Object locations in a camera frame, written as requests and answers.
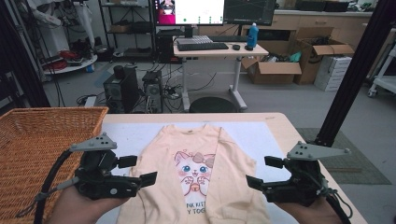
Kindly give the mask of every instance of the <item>computer monitor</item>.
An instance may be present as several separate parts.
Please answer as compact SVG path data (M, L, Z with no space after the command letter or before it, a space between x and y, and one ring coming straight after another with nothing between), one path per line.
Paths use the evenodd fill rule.
M224 23L270 26L276 0L224 0Z
M157 26L222 25L224 0L154 0Z

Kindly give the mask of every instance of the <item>floor mat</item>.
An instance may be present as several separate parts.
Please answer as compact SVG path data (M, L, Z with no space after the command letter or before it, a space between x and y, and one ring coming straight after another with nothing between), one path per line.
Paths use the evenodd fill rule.
M315 140L319 128L297 128L305 141ZM338 184L390 185L390 181L340 131L332 147L349 148L351 156L320 160Z

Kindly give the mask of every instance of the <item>hand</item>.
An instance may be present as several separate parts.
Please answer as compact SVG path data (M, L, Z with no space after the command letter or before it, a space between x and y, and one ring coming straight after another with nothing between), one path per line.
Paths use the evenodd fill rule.
M341 219L327 203L324 197L319 197L310 206L305 207L298 203L275 203L285 212L291 214L301 224L336 224Z
M71 186L64 189L59 197L49 224L94 224L104 213L128 200L129 198L91 200Z

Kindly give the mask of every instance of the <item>t-shirt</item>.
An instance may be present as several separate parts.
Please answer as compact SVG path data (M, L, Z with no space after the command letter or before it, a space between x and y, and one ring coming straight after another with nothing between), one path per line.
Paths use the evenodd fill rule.
M121 207L118 223L270 223L262 193L246 181L255 166L223 128L167 125L131 170L158 172L156 183Z

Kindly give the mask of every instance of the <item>metal shelving unit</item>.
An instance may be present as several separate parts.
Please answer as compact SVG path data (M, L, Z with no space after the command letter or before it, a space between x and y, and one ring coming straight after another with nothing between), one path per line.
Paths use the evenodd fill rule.
M155 27L153 24L153 15L152 15L152 7L151 3L148 0L148 7L141 7L136 5L131 5L131 4L114 4L110 2L110 0L98 0L99 2L99 8L101 12L101 17L102 17L102 23L103 27L105 30L106 34L106 43L109 47L111 47L110 42L109 42L109 35L113 36L114 39L114 48L117 49L119 47L118 43L118 35L134 35L134 47L130 47L127 50L123 52L123 56L125 57L142 57L142 58L151 58L154 59L155 57ZM124 17L126 14L131 13L132 15L132 24L138 23L141 21L136 21L135 20L135 15L137 14L140 16L139 13L137 13L135 10L137 8L145 8L148 12L148 23L149 23L149 32L139 32L139 31L126 31L126 32L113 32L106 27L106 18L105 18L105 12L104 9L107 9L108 11L108 17L110 20L111 24L114 24L114 11L117 10L117 8L128 8L128 11L125 12ZM149 35L150 36L150 49L141 49L139 48L139 41L138 41L138 36L139 35Z

